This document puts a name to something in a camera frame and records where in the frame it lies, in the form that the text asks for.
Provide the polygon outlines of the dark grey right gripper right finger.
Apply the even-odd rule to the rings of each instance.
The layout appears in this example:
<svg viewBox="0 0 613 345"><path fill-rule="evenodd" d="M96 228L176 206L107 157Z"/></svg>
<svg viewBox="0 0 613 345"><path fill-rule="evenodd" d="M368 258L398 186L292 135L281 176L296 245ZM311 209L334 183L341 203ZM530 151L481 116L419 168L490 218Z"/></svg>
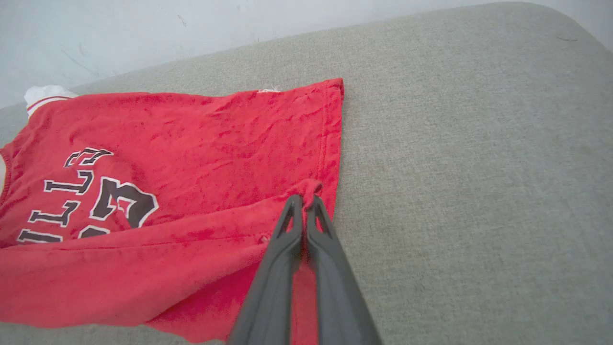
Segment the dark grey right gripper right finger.
<svg viewBox="0 0 613 345"><path fill-rule="evenodd" d="M316 276L319 345L383 345L319 196L307 213L306 241Z"/></svg>

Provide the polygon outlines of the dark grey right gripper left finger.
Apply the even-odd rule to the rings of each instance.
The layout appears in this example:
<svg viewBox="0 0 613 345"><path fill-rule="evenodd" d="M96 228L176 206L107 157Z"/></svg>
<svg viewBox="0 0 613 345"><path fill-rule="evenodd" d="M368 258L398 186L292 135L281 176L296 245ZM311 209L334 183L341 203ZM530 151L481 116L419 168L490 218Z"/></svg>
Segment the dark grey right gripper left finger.
<svg viewBox="0 0 613 345"><path fill-rule="evenodd" d="M293 274L300 259L303 202L290 196L233 325L227 345L291 345Z"/></svg>

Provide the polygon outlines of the red basketball jersey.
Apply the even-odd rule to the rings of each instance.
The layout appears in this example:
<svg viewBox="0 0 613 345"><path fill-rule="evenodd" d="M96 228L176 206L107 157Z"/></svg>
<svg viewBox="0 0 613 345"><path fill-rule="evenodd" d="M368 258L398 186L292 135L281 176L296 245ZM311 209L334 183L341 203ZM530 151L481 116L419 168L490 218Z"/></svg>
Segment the red basketball jersey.
<svg viewBox="0 0 613 345"><path fill-rule="evenodd" d="M24 98L28 121L0 149L0 322L225 341L287 199L334 211L341 78Z"/></svg>

